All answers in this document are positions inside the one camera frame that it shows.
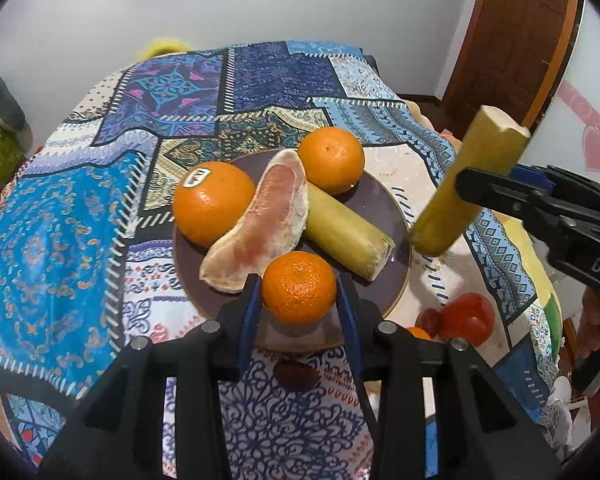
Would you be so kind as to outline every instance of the blue gripper pad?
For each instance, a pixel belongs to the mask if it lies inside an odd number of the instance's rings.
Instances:
[[[353,377],[359,379],[362,370],[362,341],[358,331],[358,320],[352,309],[352,301],[360,301],[353,281],[348,274],[341,274],[336,279],[338,292],[336,295],[336,307],[340,318],[340,327],[344,336],[344,349],[349,361],[349,367]]]
[[[244,285],[245,292],[249,294],[247,307],[242,320],[242,330],[238,338],[238,369],[242,376],[251,361],[251,353],[256,344],[260,313],[262,312],[262,279],[257,274],[250,274]]]
[[[537,187],[548,194],[551,194],[552,190],[554,190],[554,183],[549,180],[542,171],[523,166],[522,164],[516,164],[512,168],[509,173],[509,178],[527,184],[528,186]]]

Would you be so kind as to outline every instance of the sugarcane piece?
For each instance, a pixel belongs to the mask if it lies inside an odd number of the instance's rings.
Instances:
[[[499,108],[482,106],[462,140],[446,176],[410,231],[414,250],[440,256],[462,235],[480,212],[456,193],[456,176],[464,168],[507,175],[524,152],[529,130]]]
[[[394,241],[311,183],[308,192],[304,235],[347,269],[372,282],[395,247]]]

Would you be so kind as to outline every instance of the white wall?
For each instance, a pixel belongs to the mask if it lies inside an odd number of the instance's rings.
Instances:
[[[353,43],[377,57],[395,91],[433,94],[464,1],[8,0],[0,11],[0,74],[25,111],[33,148],[91,86],[161,36],[192,48]]]
[[[600,16],[589,2],[585,2],[580,31],[563,80],[600,113]],[[600,182],[600,173],[586,171],[582,149],[584,127],[584,122],[560,98],[554,97],[520,162],[538,166],[552,164]],[[555,284],[555,290],[564,317],[571,317],[582,309],[584,286],[581,283],[564,278]]]
[[[451,79],[451,74],[456,67],[456,61],[458,60],[458,54],[462,48],[464,42],[464,35],[466,34],[471,15],[474,12],[475,0],[463,0],[462,6],[460,7],[460,18],[456,25],[456,31],[449,45],[449,51],[446,56],[445,65],[442,68],[438,84],[436,86],[436,93],[434,94],[438,99],[442,99],[445,94],[446,87]]]

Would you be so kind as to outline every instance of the dark plate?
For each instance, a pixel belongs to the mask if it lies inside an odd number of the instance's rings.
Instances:
[[[257,182],[277,151],[268,150],[245,155],[235,159],[233,164],[244,170],[254,182]],[[404,291],[411,264],[411,246],[407,241],[407,225],[404,222],[404,216],[391,194],[366,172],[354,189],[340,195],[338,199],[362,218],[385,232],[395,242],[392,255],[372,283],[368,283],[354,274],[354,281],[360,297],[373,301],[382,310],[382,314],[387,316]],[[198,271],[205,251],[189,243],[177,229],[174,234],[173,247],[176,269],[187,296],[205,317],[215,318],[220,308],[227,301],[235,298],[235,294],[224,294],[213,290],[198,279]],[[320,254],[331,264],[336,275],[341,272],[349,272],[304,237],[296,249]],[[276,320],[266,308],[262,309],[262,318],[256,339],[258,348],[283,352],[312,352],[336,348],[342,343],[342,333],[335,306],[321,320],[305,327],[283,324]]]

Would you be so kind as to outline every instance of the wooden door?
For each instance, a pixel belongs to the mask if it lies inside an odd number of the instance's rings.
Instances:
[[[443,104],[462,137],[493,105],[531,126],[567,51],[577,0],[477,0]]]

